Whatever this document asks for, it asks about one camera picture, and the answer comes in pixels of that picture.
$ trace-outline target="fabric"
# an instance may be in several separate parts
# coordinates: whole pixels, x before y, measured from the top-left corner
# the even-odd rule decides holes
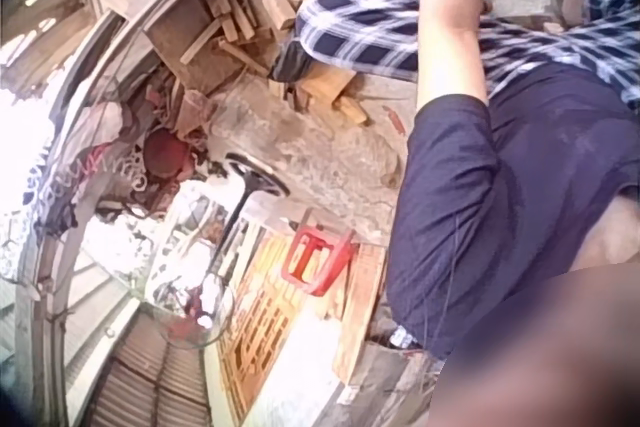
[[[419,0],[306,0],[296,35],[315,59],[416,81]],[[482,16],[479,42],[490,97],[548,62],[594,72],[640,108],[640,0],[585,0],[585,25],[554,35]]]
[[[409,139],[387,296],[438,359],[501,301],[566,273],[640,179],[640,125],[594,74],[548,64],[492,99],[426,105]]]

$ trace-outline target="corrugated roof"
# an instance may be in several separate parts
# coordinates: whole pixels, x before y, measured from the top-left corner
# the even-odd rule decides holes
[[[201,355],[171,347],[154,319],[139,313],[109,359],[83,424],[210,426]]]

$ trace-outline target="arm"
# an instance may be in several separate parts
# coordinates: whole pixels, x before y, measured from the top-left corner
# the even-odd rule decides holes
[[[420,0],[418,109],[448,94],[487,103],[477,30],[483,0]]]

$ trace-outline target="navy t-shirt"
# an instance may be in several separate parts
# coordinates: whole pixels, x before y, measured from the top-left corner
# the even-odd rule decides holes
[[[566,273],[640,179],[640,126],[591,72],[531,71],[488,108],[435,99],[409,139],[389,252],[394,320],[439,359],[501,301]]]

